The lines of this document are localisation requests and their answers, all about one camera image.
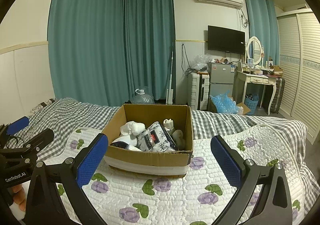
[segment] finger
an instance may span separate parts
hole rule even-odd
[[[24,199],[23,202],[19,204],[19,208],[20,208],[20,210],[22,210],[23,212],[26,211],[26,204],[27,204],[26,199]]]
[[[13,196],[13,201],[18,205],[22,203],[23,200],[25,199],[26,199],[26,194],[23,188]]]
[[[12,188],[13,193],[17,193],[18,191],[20,191],[22,189],[22,184],[15,185],[11,188]]]

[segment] gingham blanket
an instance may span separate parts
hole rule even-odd
[[[74,129],[84,126],[103,129],[117,110],[118,107],[82,103],[72,98],[60,99],[30,117],[29,126],[17,133],[17,136],[27,141],[45,128],[52,129],[54,141],[38,154],[39,160],[45,160],[63,152],[68,137]],[[305,124],[275,117],[214,114],[197,110],[192,110],[192,122],[194,139],[232,135],[259,123],[273,126],[290,145],[297,160],[304,185],[304,210],[305,214],[308,213],[320,194],[320,187],[304,162],[308,131]]]

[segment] black suitcase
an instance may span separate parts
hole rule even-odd
[[[281,105],[282,95],[283,95],[283,91],[284,91],[284,84],[285,84],[285,79],[283,79],[283,78],[276,79],[277,89],[276,89],[275,97],[273,98],[273,101],[271,103],[270,113],[279,113],[279,108]],[[268,107],[269,107],[272,93],[273,93],[273,86],[266,85],[266,92],[264,94],[262,106],[267,112],[268,112]]]

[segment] quilted mat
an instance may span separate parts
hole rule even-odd
[[[85,127],[74,130],[64,152],[47,159],[46,164],[61,163],[69,156],[75,157],[99,132]],[[298,224],[304,216],[303,184],[297,162],[281,135],[271,126],[260,124],[241,133],[224,136],[224,140],[244,159],[251,158],[259,165],[280,162],[284,166],[292,200],[293,224]],[[194,156],[184,178],[167,179],[121,172],[101,161],[90,183],[83,186],[83,191],[109,225],[210,225],[236,191],[213,157],[210,141],[194,140]],[[80,223],[63,186],[57,186],[70,218]],[[239,222],[250,216],[260,189],[261,186],[256,187]]]

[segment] television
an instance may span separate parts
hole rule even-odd
[[[218,26],[208,26],[208,50],[244,54],[244,32]]]

